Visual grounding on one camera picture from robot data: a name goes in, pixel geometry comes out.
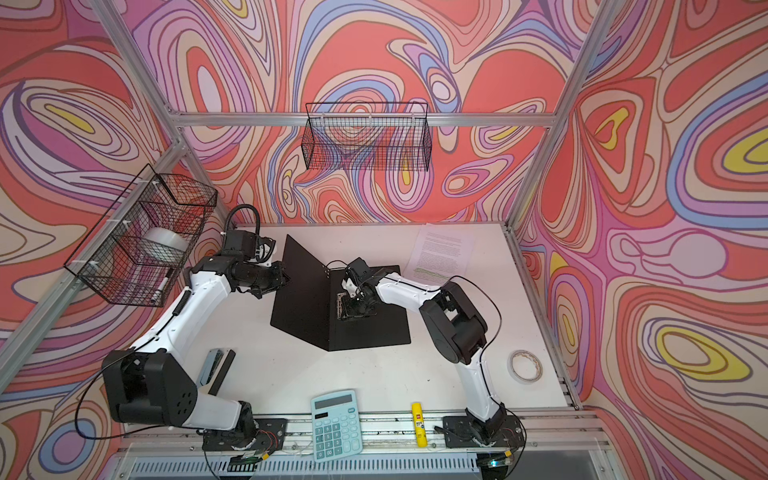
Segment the black file folder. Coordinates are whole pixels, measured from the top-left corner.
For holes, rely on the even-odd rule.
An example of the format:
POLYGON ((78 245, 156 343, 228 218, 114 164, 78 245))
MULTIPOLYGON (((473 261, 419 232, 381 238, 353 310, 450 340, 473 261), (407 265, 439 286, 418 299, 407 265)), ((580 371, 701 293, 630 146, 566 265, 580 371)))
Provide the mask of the black file folder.
POLYGON ((275 294, 272 327, 328 352, 411 343, 405 308, 377 304, 347 311, 345 272, 328 269, 292 236, 282 264, 287 283, 275 294))

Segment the printed paper sheet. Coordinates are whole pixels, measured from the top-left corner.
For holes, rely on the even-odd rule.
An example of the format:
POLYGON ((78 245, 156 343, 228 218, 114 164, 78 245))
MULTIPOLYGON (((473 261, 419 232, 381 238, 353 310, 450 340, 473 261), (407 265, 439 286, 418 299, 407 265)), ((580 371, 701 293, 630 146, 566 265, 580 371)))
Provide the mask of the printed paper sheet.
POLYGON ((429 285, 463 275, 475 243, 476 236, 463 227, 424 225, 419 229, 403 275, 429 285))

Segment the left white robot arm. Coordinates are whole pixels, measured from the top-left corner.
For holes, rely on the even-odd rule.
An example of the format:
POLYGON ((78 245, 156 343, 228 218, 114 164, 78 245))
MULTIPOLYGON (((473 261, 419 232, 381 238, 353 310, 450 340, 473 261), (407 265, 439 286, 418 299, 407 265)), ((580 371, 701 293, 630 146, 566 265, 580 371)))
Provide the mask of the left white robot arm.
POLYGON ((201 392, 182 360, 230 294, 262 298, 286 283, 281 262, 271 259, 275 246, 274 239, 255 232, 226 232, 222 249, 189 269, 187 286, 156 324, 129 349, 104 359, 102 378, 114 421, 255 436, 249 403, 201 392))

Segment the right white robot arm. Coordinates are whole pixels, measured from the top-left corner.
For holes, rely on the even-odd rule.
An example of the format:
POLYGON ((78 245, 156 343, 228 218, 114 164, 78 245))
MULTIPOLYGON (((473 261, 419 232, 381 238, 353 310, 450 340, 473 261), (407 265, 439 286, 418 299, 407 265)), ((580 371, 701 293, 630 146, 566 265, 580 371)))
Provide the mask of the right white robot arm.
POLYGON ((394 305, 418 313, 444 359, 456 366, 467 406, 462 440, 486 446, 506 420, 503 403, 494 398, 485 373, 488 325, 461 285, 449 279, 440 286, 406 279, 382 268, 376 270, 357 258, 344 270, 341 282, 344 318, 361 318, 379 305, 394 305))

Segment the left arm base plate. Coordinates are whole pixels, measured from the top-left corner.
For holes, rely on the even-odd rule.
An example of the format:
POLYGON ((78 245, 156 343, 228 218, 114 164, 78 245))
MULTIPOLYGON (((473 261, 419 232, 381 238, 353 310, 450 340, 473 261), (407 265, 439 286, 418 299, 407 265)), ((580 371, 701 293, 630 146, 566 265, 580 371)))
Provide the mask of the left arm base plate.
POLYGON ((256 451, 273 453, 283 448, 288 420, 279 417, 255 418, 253 425, 232 430, 205 430, 202 450, 209 452, 256 451))

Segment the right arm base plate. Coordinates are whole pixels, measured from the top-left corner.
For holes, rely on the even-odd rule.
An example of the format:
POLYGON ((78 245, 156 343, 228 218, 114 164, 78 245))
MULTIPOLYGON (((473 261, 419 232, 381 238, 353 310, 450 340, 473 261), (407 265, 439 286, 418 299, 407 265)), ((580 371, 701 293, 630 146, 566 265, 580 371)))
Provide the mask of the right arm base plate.
POLYGON ((450 449, 521 448, 527 439, 515 417, 480 422, 469 415, 444 416, 440 425, 445 445, 450 449))

